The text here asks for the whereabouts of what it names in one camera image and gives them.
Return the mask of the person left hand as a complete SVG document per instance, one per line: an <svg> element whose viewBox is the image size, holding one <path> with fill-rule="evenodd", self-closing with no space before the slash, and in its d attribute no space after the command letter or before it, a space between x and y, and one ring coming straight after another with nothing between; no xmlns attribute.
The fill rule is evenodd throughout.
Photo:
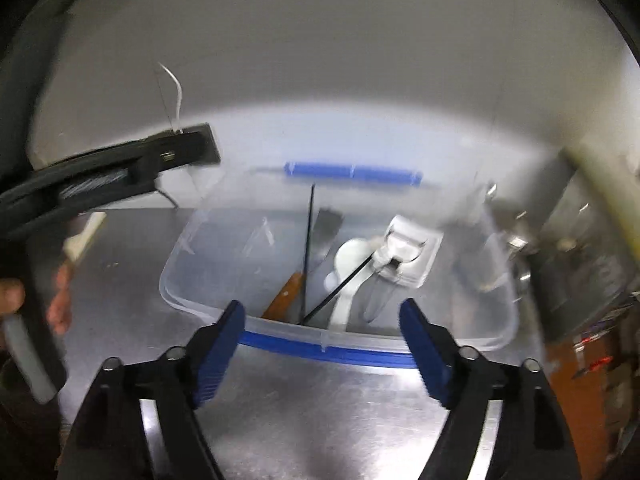
<svg viewBox="0 0 640 480"><path fill-rule="evenodd" d="M65 334L72 322L72 294L70 283L74 274L74 266L69 262L63 263L55 277L55 295L47 310L47 321L55 333ZM17 280L1 281L1 316L15 313L25 301L25 289Z"/></svg>

